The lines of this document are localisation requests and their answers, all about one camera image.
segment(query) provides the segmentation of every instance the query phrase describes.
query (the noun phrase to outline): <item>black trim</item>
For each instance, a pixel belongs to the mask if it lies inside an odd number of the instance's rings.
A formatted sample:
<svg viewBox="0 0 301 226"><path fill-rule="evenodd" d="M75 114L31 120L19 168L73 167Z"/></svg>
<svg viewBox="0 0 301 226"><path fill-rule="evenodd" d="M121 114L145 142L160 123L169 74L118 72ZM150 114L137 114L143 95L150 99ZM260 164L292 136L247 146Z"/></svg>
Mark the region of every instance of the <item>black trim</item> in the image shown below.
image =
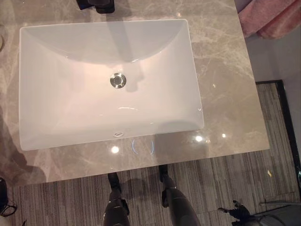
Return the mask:
<svg viewBox="0 0 301 226"><path fill-rule="evenodd" d="M296 172L296 178L297 182L299 185L299 194L301 197L301 163L300 163L300 157L299 157L299 152L298 152L298 147L297 147L297 141L296 141L296 136L295 132L293 130L293 122L291 118L291 113L290 109L288 106L287 98L286 98L286 93L285 93L285 88L282 80L272 80L272 81L259 81L256 82L256 85L260 84L268 84L268 83L275 83L278 96L280 99L280 105L282 109L282 114L285 122L285 127L288 135L288 139L290 142L291 150L292 150L292 156L293 156L293 162L295 165L295 172Z"/></svg>

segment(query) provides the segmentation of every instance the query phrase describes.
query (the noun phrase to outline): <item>foot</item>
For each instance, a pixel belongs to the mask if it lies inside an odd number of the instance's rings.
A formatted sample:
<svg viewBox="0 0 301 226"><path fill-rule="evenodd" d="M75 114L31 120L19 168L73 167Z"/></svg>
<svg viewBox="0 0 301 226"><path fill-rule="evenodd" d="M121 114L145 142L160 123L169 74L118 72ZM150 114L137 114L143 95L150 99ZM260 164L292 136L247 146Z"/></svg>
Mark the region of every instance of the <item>foot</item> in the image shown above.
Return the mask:
<svg viewBox="0 0 301 226"><path fill-rule="evenodd" d="M117 173L109 173L108 178L109 178L109 182L111 185L111 189L116 188L121 193L121 187L120 187L119 178L118 178Z"/></svg>
<svg viewBox="0 0 301 226"><path fill-rule="evenodd" d="M160 181L163 182L163 175L168 175L168 166L167 165L160 165Z"/></svg>

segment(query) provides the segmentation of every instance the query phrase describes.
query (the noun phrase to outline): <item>undermount sink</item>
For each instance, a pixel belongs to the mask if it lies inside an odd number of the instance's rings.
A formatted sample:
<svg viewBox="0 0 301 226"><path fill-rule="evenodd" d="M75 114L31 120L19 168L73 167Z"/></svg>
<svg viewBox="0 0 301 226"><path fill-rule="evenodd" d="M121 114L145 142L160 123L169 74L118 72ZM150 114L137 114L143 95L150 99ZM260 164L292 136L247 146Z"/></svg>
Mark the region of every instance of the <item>undermount sink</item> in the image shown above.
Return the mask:
<svg viewBox="0 0 301 226"><path fill-rule="evenodd" d="M23 150L204 126L186 20L20 30Z"/></svg>

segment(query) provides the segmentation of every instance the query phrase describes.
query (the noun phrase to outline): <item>shoe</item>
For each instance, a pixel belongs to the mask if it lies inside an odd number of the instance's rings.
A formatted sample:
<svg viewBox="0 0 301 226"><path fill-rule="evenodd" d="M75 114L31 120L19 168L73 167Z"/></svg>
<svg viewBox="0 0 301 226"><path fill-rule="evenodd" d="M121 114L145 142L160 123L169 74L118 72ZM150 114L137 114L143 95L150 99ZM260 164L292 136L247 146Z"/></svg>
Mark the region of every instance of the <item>shoe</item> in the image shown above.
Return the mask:
<svg viewBox="0 0 301 226"><path fill-rule="evenodd" d="M119 183L119 178L117 173L109 173L108 174L109 183L111 185L111 189L117 188L121 193L121 186Z"/></svg>

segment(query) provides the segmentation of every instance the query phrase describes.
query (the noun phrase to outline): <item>rectangular sink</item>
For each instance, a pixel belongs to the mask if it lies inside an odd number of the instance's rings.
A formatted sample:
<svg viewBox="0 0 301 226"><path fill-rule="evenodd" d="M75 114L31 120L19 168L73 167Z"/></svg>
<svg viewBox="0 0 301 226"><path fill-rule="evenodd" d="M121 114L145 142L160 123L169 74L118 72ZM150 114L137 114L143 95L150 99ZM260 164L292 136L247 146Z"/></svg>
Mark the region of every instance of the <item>rectangular sink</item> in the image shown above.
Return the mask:
<svg viewBox="0 0 301 226"><path fill-rule="evenodd" d="M19 121L23 150L203 128L187 21L21 28Z"/></svg>

